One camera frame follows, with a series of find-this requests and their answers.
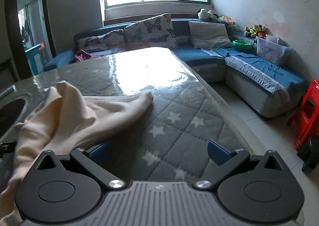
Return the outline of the cream knit sweater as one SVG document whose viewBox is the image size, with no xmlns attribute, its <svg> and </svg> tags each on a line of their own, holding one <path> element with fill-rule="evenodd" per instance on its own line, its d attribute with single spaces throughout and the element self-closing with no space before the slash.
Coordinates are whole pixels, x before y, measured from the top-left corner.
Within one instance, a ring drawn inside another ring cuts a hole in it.
<svg viewBox="0 0 319 226">
<path fill-rule="evenodd" d="M 50 87 L 41 108 L 16 125 L 13 174 L 1 192 L 1 225 L 21 223 L 15 193 L 42 151 L 66 155 L 76 148 L 90 148 L 134 124 L 152 102 L 151 92 L 83 96 L 65 81 Z"/>
</svg>

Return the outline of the grey star quilted table cover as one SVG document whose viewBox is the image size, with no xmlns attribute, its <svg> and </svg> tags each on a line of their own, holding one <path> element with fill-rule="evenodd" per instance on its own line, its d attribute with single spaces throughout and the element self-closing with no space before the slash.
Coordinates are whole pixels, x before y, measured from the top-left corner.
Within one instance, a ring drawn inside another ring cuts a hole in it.
<svg viewBox="0 0 319 226">
<path fill-rule="evenodd" d="M 61 81 L 83 96 L 152 93 L 153 102 L 140 119 L 98 143 L 111 143 L 106 167 L 126 181 L 198 179 L 216 165 L 207 155 L 210 140 L 231 150 L 249 150 L 219 95 L 164 48 L 117 53 L 19 81 L 3 102 L 23 97 L 28 105 L 5 141 L 17 142 L 16 125 L 41 108 L 48 89 Z M 1 159 L 2 189 L 12 177 L 14 155 L 15 149 Z"/>
</svg>

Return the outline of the blue corner sofa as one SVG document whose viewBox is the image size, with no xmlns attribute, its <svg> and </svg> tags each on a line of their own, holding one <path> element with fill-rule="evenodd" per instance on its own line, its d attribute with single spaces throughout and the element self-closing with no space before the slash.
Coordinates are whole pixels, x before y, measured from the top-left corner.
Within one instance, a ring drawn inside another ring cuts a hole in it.
<svg viewBox="0 0 319 226">
<path fill-rule="evenodd" d="M 172 52 L 209 83 L 224 81 L 258 114 L 274 118 L 299 104 L 309 82 L 287 66 L 276 66 L 251 52 L 237 51 L 231 47 L 194 48 L 190 38 L 189 22 L 196 19 L 173 20 L 178 46 Z M 103 35 L 115 29 L 123 29 L 134 23 L 103 27 L 74 37 L 74 48 L 59 53 L 44 66 L 53 70 L 74 61 L 79 51 L 80 38 Z"/>
</svg>

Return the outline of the red plastic stool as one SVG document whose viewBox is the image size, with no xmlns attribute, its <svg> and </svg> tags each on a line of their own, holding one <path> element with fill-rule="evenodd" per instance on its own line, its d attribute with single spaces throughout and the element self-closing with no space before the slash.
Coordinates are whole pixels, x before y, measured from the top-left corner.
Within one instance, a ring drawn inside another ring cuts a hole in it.
<svg viewBox="0 0 319 226">
<path fill-rule="evenodd" d="M 299 151 L 312 136 L 318 136 L 318 80 L 313 80 L 295 113 L 297 140 L 294 147 Z"/>
</svg>

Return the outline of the black round induction cooktop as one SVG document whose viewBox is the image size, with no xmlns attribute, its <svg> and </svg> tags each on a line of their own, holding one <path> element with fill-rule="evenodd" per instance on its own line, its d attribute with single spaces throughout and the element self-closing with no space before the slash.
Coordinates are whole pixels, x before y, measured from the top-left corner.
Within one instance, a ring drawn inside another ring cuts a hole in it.
<svg viewBox="0 0 319 226">
<path fill-rule="evenodd" d="M 27 106 L 25 98 L 14 99 L 6 103 L 0 112 L 1 119 L 1 138 L 9 131 L 9 129 L 17 122 L 20 115 L 23 114 Z"/>
</svg>

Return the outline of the pink garment on sofa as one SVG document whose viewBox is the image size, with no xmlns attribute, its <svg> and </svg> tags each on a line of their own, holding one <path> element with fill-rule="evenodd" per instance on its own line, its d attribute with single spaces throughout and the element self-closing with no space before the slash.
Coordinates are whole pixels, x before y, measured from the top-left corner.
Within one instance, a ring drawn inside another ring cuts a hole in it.
<svg viewBox="0 0 319 226">
<path fill-rule="evenodd" d="M 95 59 L 95 58 L 98 58 L 98 57 L 94 57 L 82 49 L 80 49 L 78 52 L 76 52 L 74 54 L 74 61 L 75 62 L 83 62 L 83 61 Z"/>
</svg>

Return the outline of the grey remote control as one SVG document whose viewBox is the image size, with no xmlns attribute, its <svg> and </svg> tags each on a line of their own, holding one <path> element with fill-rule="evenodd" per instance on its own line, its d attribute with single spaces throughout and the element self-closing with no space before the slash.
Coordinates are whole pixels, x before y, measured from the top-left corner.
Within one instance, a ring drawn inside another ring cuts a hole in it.
<svg viewBox="0 0 319 226">
<path fill-rule="evenodd" d="M 7 95 L 9 95 L 10 93 L 16 92 L 16 86 L 15 85 L 11 85 L 8 88 L 6 88 L 5 90 L 0 92 L 0 100 L 3 99 L 4 97 L 6 97 Z"/>
</svg>

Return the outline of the green plastic bowl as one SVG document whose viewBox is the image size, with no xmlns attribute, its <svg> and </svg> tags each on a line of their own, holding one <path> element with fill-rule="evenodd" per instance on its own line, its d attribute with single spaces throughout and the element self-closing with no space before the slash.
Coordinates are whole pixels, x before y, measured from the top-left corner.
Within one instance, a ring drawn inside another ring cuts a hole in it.
<svg viewBox="0 0 319 226">
<path fill-rule="evenodd" d="M 250 51 L 252 49 L 252 44 L 247 42 L 247 41 L 243 41 L 243 40 L 234 40 L 232 42 L 232 46 L 237 51 L 241 51 L 241 52 L 247 52 L 247 51 Z"/>
</svg>

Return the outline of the blue children's cabinet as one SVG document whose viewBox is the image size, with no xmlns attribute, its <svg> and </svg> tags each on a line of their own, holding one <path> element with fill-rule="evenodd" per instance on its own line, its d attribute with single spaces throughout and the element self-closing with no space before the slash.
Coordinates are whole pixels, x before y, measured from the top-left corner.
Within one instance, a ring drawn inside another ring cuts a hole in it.
<svg viewBox="0 0 319 226">
<path fill-rule="evenodd" d="M 47 64 L 44 43 L 40 43 L 26 49 L 25 55 L 27 57 L 32 76 L 41 74 L 44 71 L 44 66 Z"/>
</svg>

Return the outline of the long butterfly print pillow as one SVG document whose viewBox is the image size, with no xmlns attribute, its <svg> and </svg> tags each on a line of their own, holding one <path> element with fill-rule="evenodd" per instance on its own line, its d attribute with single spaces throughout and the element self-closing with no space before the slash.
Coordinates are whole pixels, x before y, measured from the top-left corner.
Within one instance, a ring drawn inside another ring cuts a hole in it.
<svg viewBox="0 0 319 226">
<path fill-rule="evenodd" d="M 124 52 L 124 30 L 115 29 L 103 35 L 80 38 L 77 47 L 94 57 Z"/>
</svg>

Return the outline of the clear plastic storage box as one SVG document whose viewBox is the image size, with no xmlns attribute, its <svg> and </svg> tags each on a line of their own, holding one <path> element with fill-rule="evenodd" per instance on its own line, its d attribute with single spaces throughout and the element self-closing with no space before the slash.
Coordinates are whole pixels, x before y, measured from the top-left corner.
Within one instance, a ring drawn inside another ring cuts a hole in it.
<svg viewBox="0 0 319 226">
<path fill-rule="evenodd" d="M 254 42 L 257 47 L 257 56 L 276 66 L 283 66 L 293 51 L 280 37 L 269 34 L 266 35 L 265 39 L 257 37 Z"/>
</svg>

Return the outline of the grey square cushion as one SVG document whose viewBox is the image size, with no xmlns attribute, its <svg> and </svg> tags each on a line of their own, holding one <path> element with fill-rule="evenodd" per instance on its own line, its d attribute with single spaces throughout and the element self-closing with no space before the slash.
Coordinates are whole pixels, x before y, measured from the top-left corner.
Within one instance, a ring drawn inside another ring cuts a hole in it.
<svg viewBox="0 0 319 226">
<path fill-rule="evenodd" d="M 224 24 L 190 21 L 189 28 L 194 48 L 208 49 L 232 46 Z"/>
</svg>

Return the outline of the colourful plush toy pile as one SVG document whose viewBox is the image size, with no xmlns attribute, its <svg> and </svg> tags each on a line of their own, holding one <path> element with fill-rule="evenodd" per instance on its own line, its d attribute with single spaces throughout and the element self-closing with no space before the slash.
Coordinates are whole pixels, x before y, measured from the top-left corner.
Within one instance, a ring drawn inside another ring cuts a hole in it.
<svg viewBox="0 0 319 226">
<path fill-rule="evenodd" d="M 249 38 L 266 38 L 266 27 L 265 25 L 253 25 L 252 27 L 244 28 L 244 36 Z"/>
</svg>

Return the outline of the green orange toys on sill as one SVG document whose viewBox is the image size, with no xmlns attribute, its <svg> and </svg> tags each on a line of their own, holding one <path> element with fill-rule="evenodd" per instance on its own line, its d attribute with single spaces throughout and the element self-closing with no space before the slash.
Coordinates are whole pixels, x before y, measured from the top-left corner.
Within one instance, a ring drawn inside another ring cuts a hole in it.
<svg viewBox="0 0 319 226">
<path fill-rule="evenodd" d="M 218 21 L 225 22 L 230 26 L 236 25 L 236 23 L 229 16 L 219 16 Z"/>
</svg>

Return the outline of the large butterfly print pillow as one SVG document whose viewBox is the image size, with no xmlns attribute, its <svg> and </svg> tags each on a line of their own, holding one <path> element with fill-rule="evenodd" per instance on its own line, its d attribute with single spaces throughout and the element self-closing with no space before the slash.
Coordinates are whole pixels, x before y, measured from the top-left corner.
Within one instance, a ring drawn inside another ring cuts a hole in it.
<svg viewBox="0 0 319 226">
<path fill-rule="evenodd" d="M 178 46 L 169 13 L 128 25 L 124 28 L 124 31 L 129 50 L 148 47 L 172 49 Z"/>
</svg>

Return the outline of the white plush toy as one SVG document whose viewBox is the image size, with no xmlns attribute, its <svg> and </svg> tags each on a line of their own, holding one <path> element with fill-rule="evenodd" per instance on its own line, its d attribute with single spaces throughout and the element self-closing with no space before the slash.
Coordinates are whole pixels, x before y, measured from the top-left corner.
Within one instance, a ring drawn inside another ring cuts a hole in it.
<svg viewBox="0 0 319 226">
<path fill-rule="evenodd" d="M 218 20 L 219 16 L 213 12 L 213 10 L 206 10 L 201 8 L 197 11 L 199 20 Z"/>
</svg>

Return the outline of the dark doorway frame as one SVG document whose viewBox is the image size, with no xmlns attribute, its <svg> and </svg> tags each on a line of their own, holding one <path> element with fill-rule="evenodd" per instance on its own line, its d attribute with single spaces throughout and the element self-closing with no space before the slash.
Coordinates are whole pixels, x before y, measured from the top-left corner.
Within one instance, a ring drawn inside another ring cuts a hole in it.
<svg viewBox="0 0 319 226">
<path fill-rule="evenodd" d="M 57 56 L 50 29 L 47 0 L 4 0 L 5 24 L 19 79 L 32 76 L 25 50 L 44 43 L 47 64 Z"/>
</svg>

